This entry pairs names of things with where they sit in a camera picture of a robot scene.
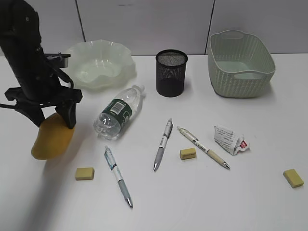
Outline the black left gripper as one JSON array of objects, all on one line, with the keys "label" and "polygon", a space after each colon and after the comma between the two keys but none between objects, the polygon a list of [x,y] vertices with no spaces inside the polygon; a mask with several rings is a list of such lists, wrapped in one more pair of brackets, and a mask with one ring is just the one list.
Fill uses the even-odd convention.
[{"label": "black left gripper", "polygon": [[31,58],[21,54],[5,54],[5,58],[20,85],[5,92],[7,100],[17,101],[15,111],[39,128],[45,116],[38,105],[56,105],[55,111],[67,127],[73,129],[76,125],[76,104],[81,101],[82,93],[74,88],[68,74],[52,65],[44,54]]}]

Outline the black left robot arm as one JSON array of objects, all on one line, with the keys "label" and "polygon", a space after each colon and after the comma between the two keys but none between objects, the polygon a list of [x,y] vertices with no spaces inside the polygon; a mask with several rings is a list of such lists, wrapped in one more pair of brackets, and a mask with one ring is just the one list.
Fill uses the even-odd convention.
[{"label": "black left robot arm", "polygon": [[70,54],[43,51],[38,12],[26,1],[0,2],[0,47],[20,85],[5,92],[16,104],[0,106],[23,114],[37,127],[45,120],[42,109],[53,106],[73,129],[76,105],[83,96],[63,71]]}]

